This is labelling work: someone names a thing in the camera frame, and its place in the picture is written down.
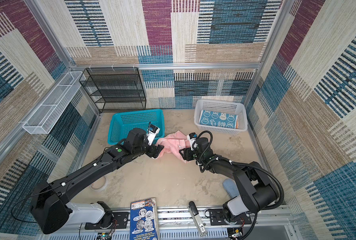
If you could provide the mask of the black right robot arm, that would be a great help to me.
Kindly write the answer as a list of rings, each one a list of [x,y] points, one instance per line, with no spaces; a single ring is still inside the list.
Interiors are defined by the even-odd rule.
[[[235,222],[241,214],[257,214],[261,210],[272,210],[284,201],[284,189],[279,180],[257,162],[239,163],[217,155],[206,138],[199,138],[195,148],[179,151],[186,161],[195,160],[203,173],[224,175],[237,185],[239,194],[223,205],[224,218]]]

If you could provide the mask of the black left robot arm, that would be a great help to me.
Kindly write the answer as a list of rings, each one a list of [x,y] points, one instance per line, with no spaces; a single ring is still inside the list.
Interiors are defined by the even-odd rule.
[[[134,128],[126,139],[103,151],[103,153],[77,171],[55,180],[36,185],[30,212],[43,234],[56,232],[64,225],[88,223],[97,228],[113,227],[112,210],[102,201],[93,204],[75,204],[72,198],[86,187],[118,170],[141,155],[157,158],[164,149],[148,140],[146,131]]]

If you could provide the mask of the blue bunny pattern towel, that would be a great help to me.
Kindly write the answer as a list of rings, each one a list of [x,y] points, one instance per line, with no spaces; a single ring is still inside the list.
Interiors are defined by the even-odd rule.
[[[209,110],[202,110],[199,123],[201,125],[237,129],[238,116]]]

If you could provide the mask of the pink terry towel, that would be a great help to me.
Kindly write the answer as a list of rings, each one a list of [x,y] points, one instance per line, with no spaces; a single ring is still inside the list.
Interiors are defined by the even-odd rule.
[[[180,150],[190,147],[190,142],[187,139],[187,135],[183,134],[182,132],[177,131],[176,133],[169,134],[164,138],[160,138],[157,140],[156,144],[164,146],[157,159],[161,158],[164,154],[173,154],[185,164],[188,162],[183,159],[179,152]]]

